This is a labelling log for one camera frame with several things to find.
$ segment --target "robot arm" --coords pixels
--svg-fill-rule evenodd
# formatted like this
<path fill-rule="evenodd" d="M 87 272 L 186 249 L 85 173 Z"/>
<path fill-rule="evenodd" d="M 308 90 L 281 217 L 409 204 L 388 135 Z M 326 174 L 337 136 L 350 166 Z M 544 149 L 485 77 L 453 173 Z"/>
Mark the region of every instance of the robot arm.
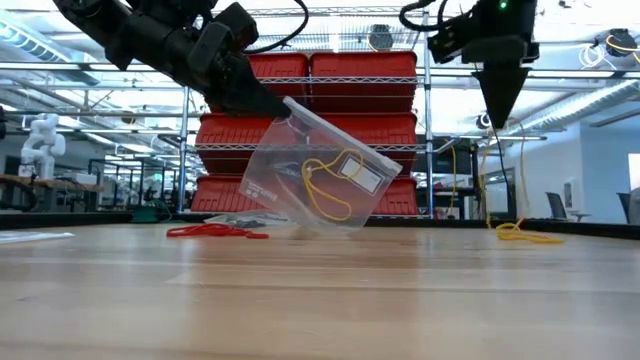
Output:
<path fill-rule="evenodd" d="M 217 0 L 54 0 L 60 12 L 126 70 L 137 59 L 205 95 L 223 111 L 288 117 L 289 108 L 255 78 L 242 53 L 258 38 L 238 3 L 215 18 Z M 193 26 L 197 17 L 202 26 Z"/>

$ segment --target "ziplock bag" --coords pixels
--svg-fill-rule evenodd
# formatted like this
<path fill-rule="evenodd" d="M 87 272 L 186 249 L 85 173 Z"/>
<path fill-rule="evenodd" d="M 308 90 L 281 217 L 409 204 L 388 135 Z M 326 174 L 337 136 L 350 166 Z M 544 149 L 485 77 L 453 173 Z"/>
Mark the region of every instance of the ziplock bag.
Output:
<path fill-rule="evenodd" d="M 240 192 L 311 227 L 364 226 L 402 167 L 291 98 L 249 160 Z"/>

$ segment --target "chair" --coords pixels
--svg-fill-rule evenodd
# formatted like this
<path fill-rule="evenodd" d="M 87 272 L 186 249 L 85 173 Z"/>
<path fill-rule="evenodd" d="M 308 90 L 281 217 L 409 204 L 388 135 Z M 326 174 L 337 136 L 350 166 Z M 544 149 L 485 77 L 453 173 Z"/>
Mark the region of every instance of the chair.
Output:
<path fill-rule="evenodd" d="M 549 206 L 551 206 L 551 216 L 554 219 L 563 219 L 568 220 L 567 212 L 564 209 L 564 205 L 562 204 L 562 198 L 559 194 L 556 193 L 546 193 L 547 198 L 549 199 Z M 575 216 L 578 218 L 578 222 L 582 221 L 583 217 L 591 216 L 589 214 L 582 214 L 578 211 L 569 212 L 571 216 Z"/>
<path fill-rule="evenodd" d="M 629 219 L 629 202 L 631 201 L 631 194 L 618 193 L 618 197 L 620 197 L 620 203 L 622 203 L 624 216 L 627 217 L 627 224 L 631 224 L 631 220 Z"/>

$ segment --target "fluorescent light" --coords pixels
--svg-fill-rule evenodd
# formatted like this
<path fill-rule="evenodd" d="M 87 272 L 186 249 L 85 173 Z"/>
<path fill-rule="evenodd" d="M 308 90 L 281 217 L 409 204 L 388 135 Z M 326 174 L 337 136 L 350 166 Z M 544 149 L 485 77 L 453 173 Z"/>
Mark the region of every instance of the fluorescent light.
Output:
<path fill-rule="evenodd" d="M 2 108 L 3 108 L 4 110 L 7 110 L 7 111 L 18 111 L 18 109 L 14 108 L 14 107 L 13 107 L 13 106 L 11 106 L 11 105 L 7 105 L 7 104 L 0 104 L 0 106 L 2 106 Z"/>
<path fill-rule="evenodd" d="M 113 145 L 115 144 L 113 141 L 107 139 L 107 138 L 103 138 L 100 135 L 94 135 L 94 134 L 87 134 L 87 136 L 97 142 L 103 143 L 105 145 Z"/>
<path fill-rule="evenodd" d="M 138 130 L 139 134 L 169 134 L 169 135 L 180 135 L 179 131 L 175 130 Z"/>
<path fill-rule="evenodd" d="M 533 70 L 529 72 L 529 77 L 534 78 L 608 78 L 613 76 L 613 71 L 557 71 L 557 70 Z"/>
<path fill-rule="evenodd" d="M 58 118 L 58 124 L 62 125 L 62 126 L 68 126 L 71 128 L 77 128 L 77 127 L 81 127 L 84 126 L 84 124 L 76 119 L 70 118 L 68 116 L 60 116 Z"/>
<path fill-rule="evenodd" d="M 123 147 L 135 151 L 135 152 L 154 152 L 155 150 L 153 150 L 152 148 L 146 146 L 146 145 L 139 145 L 139 144 L 122 144 Z"/>
<path fill-rule="evenodd" d="M 482 135 L 460 135 L 458 136 L 461 139 L 482 139 L 484 136 Z"/>
<path fill-rule="evenodd" d="M 80 132 L 90 134 L 131 134 L 131 130 L 126 129 L 81 129 Z"/>
<path fill-rule="evenodd" d="M 31 131 L 31 128 L 20 128 L 20 130 L 22 131 Z M 57 133 L 64 133 L 64 132 L 75 132 L 74 129 L 65 129 L 65 128 L 56 128 L 56 132 Z"/>

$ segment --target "red crate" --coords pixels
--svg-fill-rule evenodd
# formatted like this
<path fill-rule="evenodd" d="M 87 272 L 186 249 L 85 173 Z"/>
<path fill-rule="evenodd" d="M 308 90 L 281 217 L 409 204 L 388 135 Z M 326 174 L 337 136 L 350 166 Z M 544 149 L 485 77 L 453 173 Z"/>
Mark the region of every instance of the red crate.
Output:
<path fill-rule="evenodd" d="M 200 118 L 196 145 L 257 144 L 271 125 L 269 117 L 229 117 L 207 114 Z M 252 151 L 198 150 L 205 169 L 210 174 L 243 174 Z"/>
<path fill-rule="evenodd" d="M 413 52 L 318 53 L 311 77 L 416 77 Z M 311 84 L 311 110 L 324 112 L 410 112 L 415 84 Z"/>
<path fill-rule="evenodd" d="M 319 114 L 319 116 L 367 145 L 416 145 L 416 116 L 401 114 Z M 416 153 L 381 151 L 402 165 L 402 173 L 413 167 Z"/>
<path fill-rule="evenodd" d="M 265 209 L 264 206 L 242 195 L 238 189 L 241 176 L 202 176 L 198 178 L 198 191 L 193 199 L 193 212 L 240 212 Z M 374 214 L 417 215 L 415 196 L 416 183 L 413 179 L 395 179 Z"/>
<path fill-rule="evenodd" d="M 201 176 L 193 198 L 193 212 L 240 212 L 265 209 L 238 192 L 241 176 Z"/>
<path fill-rule="evenodd" d="M 291 78 L 309 76 L 309 59 L 304 54 L 261 54 L 249 56 L 251 69 L 258 78 Z M 298 84 L 266 84 L 267 88 L 277 96 L 290 96 L 298 103 L 307 100 L 308 86 Z"/>
<path fill-rule="evenodd" d="M 389 188 L 373 210 L 382 215 L 418 215 L 416 203 L 416 181 L 410 177 L 399 177 L 391 182 Z"/>

